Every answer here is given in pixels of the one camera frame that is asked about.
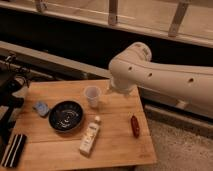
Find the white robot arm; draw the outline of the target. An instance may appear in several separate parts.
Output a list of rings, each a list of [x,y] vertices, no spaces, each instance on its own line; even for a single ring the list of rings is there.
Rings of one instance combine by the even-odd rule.
[[[128,94],[134,85],[213,111],[213,67],[159,64],[142,42],[135,42],[109,63],[110,87]]]

